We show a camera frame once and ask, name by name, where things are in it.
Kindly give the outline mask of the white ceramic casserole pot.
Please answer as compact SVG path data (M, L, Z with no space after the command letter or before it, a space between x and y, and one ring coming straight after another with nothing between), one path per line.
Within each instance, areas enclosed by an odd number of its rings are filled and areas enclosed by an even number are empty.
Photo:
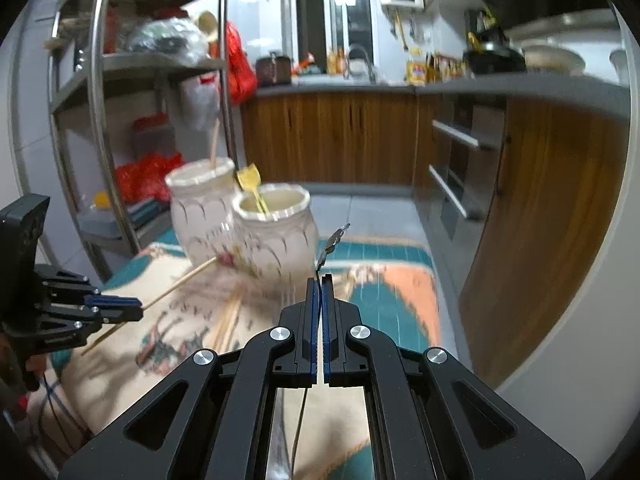
M555 44L526 44L521 50L528 70L581 75L586 68L578 53Z

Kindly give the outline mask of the yellow tin can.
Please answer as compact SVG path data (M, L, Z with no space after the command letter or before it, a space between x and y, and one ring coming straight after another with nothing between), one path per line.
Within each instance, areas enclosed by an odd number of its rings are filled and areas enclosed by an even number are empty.
M424 86L426 83L425 55L421 49L411 49L406 63L406 81L413 86Z

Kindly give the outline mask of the hanging red plastic bag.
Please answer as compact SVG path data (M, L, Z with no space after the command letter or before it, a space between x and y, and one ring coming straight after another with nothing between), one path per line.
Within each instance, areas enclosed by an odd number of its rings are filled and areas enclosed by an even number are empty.
M242 49L240 33L231 22L226 26L226 40L231 104L238 106L254 96L258 79Z

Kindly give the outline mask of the wooden base cabinets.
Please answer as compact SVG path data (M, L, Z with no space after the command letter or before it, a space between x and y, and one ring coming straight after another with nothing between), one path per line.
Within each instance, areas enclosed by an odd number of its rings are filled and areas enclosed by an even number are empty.
M432 120L454 94L506 99L495 193L460 290L428 221ZM576 295L611 224L628 155L626 118L534 96L293 92L248 101L241 119L247 159L268 181L410 188L454 289L472 367L494 387Z

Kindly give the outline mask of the rear white ceramic jar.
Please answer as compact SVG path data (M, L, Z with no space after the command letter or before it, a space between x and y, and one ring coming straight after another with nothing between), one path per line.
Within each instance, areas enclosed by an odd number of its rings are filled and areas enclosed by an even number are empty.
M172 170L165 183L170 194L170 215L177 240L194 266L222 251L219 241L231 230L232 200L239 193L235 164L217 157L188 162Z

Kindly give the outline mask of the yellow tulip pick in jar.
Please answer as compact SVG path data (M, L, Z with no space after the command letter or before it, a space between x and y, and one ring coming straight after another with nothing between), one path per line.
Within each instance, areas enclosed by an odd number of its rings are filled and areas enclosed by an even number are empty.
M261 214L269 214L268 206L259 193L258 188L262 185L262 177L255 164L250 164L236 172L236 180L238 180L240 188L244 192L250 192L254 197L257 210Z

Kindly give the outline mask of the kitchen faucet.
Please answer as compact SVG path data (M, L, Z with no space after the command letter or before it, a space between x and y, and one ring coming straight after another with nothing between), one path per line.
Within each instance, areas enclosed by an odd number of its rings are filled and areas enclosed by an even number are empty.
M346 54L346 73L348 79L367 80L370 84L376 81L376 71L367 50L360 44L351 44Z

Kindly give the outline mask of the steel shelving rack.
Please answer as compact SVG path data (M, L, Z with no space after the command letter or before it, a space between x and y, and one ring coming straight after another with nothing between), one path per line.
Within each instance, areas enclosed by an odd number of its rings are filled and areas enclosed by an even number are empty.
M128 0L148 11L163 6L183 6L195 0ZM77 180L70 166L70 151L60 135L58 114L71 108L88 107L91 139L96 150L96 162L91 169L99 174L105 192L112 202L118 234L114 238L94 235L84 229L77 231L82 248L101 281L108 281L113 271L104 256L108 252L122 257L133 257L149 245L154 237L169 226L169 216L160 212L142 226L134 226L130 219L115 178L111 139L108 135L105 102L109 98L129 96L141 91L153 91L156 104L164 107L166 93L190 77L210 72L228 76L229 55L206 58L194 66L187 66L168 54L154 52L107 53L104 50L108 6L111 0L91 0L92 7L88 30L88 58L82 69L69 82L58 86L49 84L49 113L56 170L61 180L63 194L70 213L77 216L80 200L76 190ZM219 0L219 10L227 10L228 0Z

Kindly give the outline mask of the patterned quilted table mat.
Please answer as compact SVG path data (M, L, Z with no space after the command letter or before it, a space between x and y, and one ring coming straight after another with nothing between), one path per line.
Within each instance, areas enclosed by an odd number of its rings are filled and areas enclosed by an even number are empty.
M108 290L148 302L189 270L167 234L128 263ZM326 259L335 295L356 304L362 322L398 346L423 351L442 344L442 310L432 258L419 245L344 240ZM160 300L85 356L55 353L39 390L27 401L20 436L37 470L55 478L68 456L140 399L209 339L235 289L244 292L229 351L276 324L281 309L304 298L301 288L263 290L232 268L203 272ZM303 390L282 394L274 415L277 461L291 475ZM363 393L325 385L308 391L294 478L369 479L373 474Z

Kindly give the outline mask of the front white ceramic jar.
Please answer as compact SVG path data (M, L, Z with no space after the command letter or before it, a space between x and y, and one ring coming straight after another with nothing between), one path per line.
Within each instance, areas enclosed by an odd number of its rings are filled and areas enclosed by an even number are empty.
M258 188L268 211L243 192L232 200L234 237L242 260L269 287L294 287L314 274L319 232L311 197L298 184L269 183Z

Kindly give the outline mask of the white plastic bag hanging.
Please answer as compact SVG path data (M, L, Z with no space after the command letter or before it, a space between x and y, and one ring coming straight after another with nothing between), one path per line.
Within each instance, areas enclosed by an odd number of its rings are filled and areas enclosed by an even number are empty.
M219 114L220 97L218 78L205 74L183 81L181 102L186 124L201 132L209 132Z

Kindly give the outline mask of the white ceramic jar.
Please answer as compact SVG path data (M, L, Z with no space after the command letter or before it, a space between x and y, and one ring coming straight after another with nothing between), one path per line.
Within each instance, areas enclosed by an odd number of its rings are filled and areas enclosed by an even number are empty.
M217 157L188 162L172 170L165 183L170 194L170 215L177 240L194 266L222 251L219 241L231 230L232 200L239 193L235 164Z
M268 211L243 192L232 200L234 237L242 260L269 287L294 287L314 274L319 232L311 197L298 184L269 183L258 188Z

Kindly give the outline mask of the built-in steel oven drawers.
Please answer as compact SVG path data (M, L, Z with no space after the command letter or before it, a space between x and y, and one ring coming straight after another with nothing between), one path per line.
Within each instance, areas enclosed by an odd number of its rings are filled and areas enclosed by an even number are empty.
M495 193L506 128L503 96L444 96L432 120L428 221L457 290L463 288Z

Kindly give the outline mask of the black wok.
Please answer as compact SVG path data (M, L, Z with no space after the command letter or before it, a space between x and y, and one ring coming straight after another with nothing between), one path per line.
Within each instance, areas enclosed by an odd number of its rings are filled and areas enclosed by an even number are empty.
M524 55L512 48L503 35L480 40L479 36L469 32L468 44L469 49L463 53L463 61L475 76L526 71Z

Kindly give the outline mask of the clear plastic bag on shelf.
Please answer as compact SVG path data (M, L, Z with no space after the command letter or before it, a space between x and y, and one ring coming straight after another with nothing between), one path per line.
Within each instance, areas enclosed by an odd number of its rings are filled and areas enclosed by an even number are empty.
M186 66L198 65L209 57L207 37L190 18L146 22L129 35L126 49L172 56Z

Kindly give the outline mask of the electric rice cooker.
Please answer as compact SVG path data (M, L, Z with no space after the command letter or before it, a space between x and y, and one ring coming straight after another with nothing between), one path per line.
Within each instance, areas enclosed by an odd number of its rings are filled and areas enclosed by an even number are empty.
M292 60L281 53L270 52L255 64L258 87L283 86L292 82Z

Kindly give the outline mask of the window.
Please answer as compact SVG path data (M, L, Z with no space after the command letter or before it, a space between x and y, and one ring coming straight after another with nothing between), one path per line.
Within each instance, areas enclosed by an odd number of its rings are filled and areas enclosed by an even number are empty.
M323 75L344 60L375 61L373 0L288 0L291 51Z

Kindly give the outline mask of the silver flower spoon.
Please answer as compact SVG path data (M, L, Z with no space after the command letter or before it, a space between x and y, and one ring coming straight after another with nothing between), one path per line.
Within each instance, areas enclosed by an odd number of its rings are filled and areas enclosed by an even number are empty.
M336 231L334 231L326 241L326 244L322 248L322 251L320 252L320 256L317 259L316 268L314 269L314 275L316 276L316 289L318 292L317 322L320 322L320 318L321 318L322 294L323 294L320 271L323 268L323 266L326 264L326 258L328 258L328 255L334 252L336 246L341 243L343 236L345 235L346 231L349 228L350 228L350 223L346 222L344 226L341 226ZM300 404L300 409L298 413L298 419L297 419L297 425L296 425L296 430L294 434L292 455L291 455L291 478L294 478L299 438L300 438L300 433L302 432L302 427L303 427L303 420L304 420L305 408L306 408L306 403L308 398L308 391L309 391L308 388L304 390L302 403Z

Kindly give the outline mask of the red bag on lower shelf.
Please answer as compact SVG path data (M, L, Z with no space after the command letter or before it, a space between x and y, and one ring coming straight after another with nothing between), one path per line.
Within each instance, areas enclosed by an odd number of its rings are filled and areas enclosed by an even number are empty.
M170 193L165 177L184 165L183 156L175 152L170 156L158 153L144 155L137 162L128 162L115 171L120 197L131 205L154 198L163 203L170 201Z

